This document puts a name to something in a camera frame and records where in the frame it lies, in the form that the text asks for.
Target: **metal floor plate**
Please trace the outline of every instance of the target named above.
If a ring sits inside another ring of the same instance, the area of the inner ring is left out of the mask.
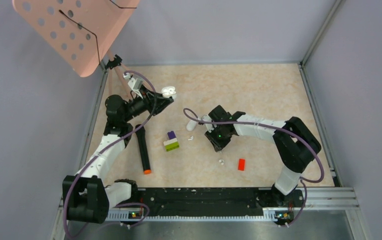
[[[72,222],[70,231],[75,234],[83,226]],[[119,224],[101,228],[89,224],[77,240],[353,240],[346,212],[305,211],[290,228],[277,227],[273,222],[145,222],[128,230]]]

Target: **purple lego brick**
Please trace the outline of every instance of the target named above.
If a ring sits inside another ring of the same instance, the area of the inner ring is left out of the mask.
[[[168,132],[168,133],[167,133],[167,136],[169,136],[169,140],[170,140],[170,139],[174,139],[174,138],[176,138],[176,135],[175,135],[175,132],[174,132],[174,131],[170,131],[170,132]]]

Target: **black wire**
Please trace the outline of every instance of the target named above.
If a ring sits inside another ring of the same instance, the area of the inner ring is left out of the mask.
[[[135,9],[136,7],[123,7],[123,6],[119,6],[117,5],[115,2],[113,2],[113,0],[109,0],[111,3],[113,3],[114,5],[116,5],[118,8],[120,9]]]
[[[68,18],[70,21],[74,22],[75,24],[77,24],[78,26],[81,26],[83,29],[87,30],[88,32],[92,33],[94,36],[95,36],[95,40],[97,42],[97,53],[98,53],[98,65],[100,64],[101,62],[101,59],[99,57],[99,47],[98,47],[98,37],[97,37],[97,34],[95,34],[93,31],[87,29],[86,27],[84,27],[82,24],[79,24],[78,22],[76,22],[75,20],[71,19],[69,16],[67,16],[62,10],[58,10],[61,14],[63,14],[66,18]]]

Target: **white cylindrical object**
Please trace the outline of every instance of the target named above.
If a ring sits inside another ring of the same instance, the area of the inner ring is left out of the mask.
[[[195,126],[197,125],[197,122],[194,120],[189,120],[188,124],[186,125],[186,129],[188,131],[193,131],[195,129]]]

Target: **pink perforated panel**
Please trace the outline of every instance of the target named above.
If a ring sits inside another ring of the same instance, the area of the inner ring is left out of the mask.
[[[113,0],[126,8],[139,0]],[[135,9],[120,9],[109,0],[12,0],[14,9],[81,77],[91,75]],[[80,23],[75,24],[66,16]]]

